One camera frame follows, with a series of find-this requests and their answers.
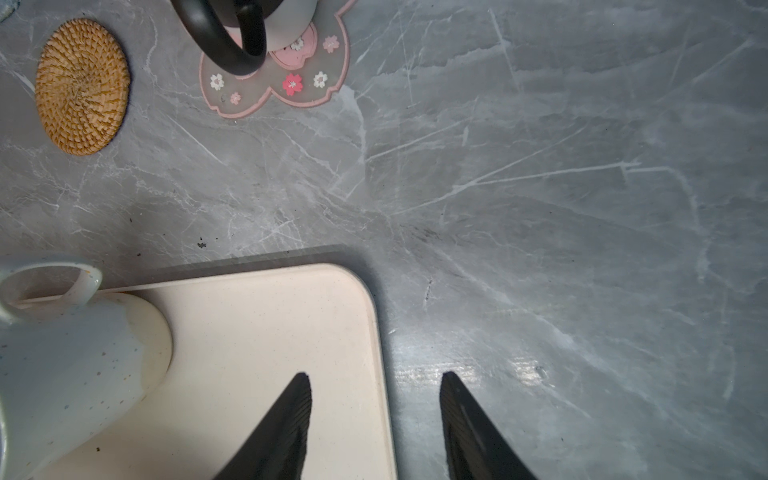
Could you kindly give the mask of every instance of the black kettle handle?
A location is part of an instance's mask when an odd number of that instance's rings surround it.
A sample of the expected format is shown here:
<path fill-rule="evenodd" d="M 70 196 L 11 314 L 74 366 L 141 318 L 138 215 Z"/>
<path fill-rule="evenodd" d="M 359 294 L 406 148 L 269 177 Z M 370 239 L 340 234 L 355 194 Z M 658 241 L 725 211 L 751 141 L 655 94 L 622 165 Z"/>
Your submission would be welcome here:
<path fill-rule="evenodd" d="M 234 0 L 243 47 L 230 37 L 208 0 L 171 0 L 181 22 L 200 48 L 224 70 L 248 75 L 266 58 L 266 29 L 261 6 L 255 0 Z"/>

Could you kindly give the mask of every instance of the white flower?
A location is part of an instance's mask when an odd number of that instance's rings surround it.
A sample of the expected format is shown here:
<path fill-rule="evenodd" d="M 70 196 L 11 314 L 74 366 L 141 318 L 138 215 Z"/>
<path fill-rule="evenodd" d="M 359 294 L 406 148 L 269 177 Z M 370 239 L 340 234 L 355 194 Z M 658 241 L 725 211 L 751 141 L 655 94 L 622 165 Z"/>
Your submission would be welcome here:
<path fill-rule="evenodd" d="M 290 44 L 291 50 L 299 51 L 304 48 L 304 39 L 299 37 L 294 43 Z"/>
<path fill-rule="evenodd" d="M 221 90 L 221 88 L 224 86 L 224 80 L 222 79 L 221 74 L 210 76 L 210 86 L 213 87 L 216 91 Z"/>
<path fill-rule="evenodd" d="M 326 81 L 328 81 L 328 75 L 324 74 L 322 71 L 318 72 L 317 75 L 315 75 L 315 86 L 318 88 L 323 88 L 326 86 Z"/>

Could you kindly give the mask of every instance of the flower print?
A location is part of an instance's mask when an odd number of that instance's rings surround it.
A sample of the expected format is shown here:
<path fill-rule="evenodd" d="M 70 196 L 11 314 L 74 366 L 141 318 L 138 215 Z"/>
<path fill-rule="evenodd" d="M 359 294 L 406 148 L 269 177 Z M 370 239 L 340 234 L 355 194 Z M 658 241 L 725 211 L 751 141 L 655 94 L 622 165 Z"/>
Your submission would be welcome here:
<path fill-rule="evenodd" d="M 327 81 L 328 81 L 327 74 L 324 74 L 322 71 L 317 72 L 317 75 L 315 75 L 315 87 L 323 88 L 326 86 Z"/>
<path fill-rule="evenodd" d="M 338 47 L 339 39 L 335 35 L 333 37 L 326 37 L 326 40 L 323 42 L 323 48 L 325 48 L 328 53 L 333 53 Z"/>
<path fill-rule="evenodd" d="M 301 37 L 298 37 L 298 39 L 294 43 L 290 44 L 291 50 L 299 51 L 302 48 L 304 48 L 304 39 Z"/>
<path fill-rule="evenodd" d="M 221 74 L 210 76 L 210 86 L 213 87 L 216 91 L 221 90 L 221 88 L 224 86 L 224 79 L 222 79 Z"/>
<path fill-rule="evenodd" d="M 283 80 L 283 88 L 286 89 L 288 96 L 292 97 L 294 93 L 304 88 L 304 85 L 301 84 L 301 76 L 289 73 L 286 79 Z"/>

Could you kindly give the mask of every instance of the kettle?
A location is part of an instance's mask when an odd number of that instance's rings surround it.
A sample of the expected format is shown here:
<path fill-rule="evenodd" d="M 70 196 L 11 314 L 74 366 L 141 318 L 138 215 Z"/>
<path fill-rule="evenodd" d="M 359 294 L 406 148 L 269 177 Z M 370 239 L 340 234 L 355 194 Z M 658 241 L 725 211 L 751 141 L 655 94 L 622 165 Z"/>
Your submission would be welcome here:
<path fill-rule="evenodd" d="M 268 51 L 291 45 L 310 26 L 317 0 L 171 0 L 184 27 L 214 63 L 248 75 Z M 239 28 L 242 47 L 227 28 Z"/>

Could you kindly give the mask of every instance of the pink flower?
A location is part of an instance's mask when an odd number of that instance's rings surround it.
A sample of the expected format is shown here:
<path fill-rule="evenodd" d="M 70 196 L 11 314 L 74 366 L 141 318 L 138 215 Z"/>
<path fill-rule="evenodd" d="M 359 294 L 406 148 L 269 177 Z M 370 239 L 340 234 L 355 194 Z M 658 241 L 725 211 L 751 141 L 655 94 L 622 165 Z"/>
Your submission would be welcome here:
<path fill-rule="evenodd" d="M 301 84 L 301 76 L 289 73 L 285 80 L 283 80 L 283 88 L 286 89 L 286 93 L 289 97 L 297 91 L 301 91 L 304 85 Z"/>
<path fill-rule="evenodd" d="M 326 40 L 323 42 L 323 48 L 325 48 L 328 53 L 333 53 L 338 47 L 339 39 L 335 35 L 333 37 L 326 37 Z"/>

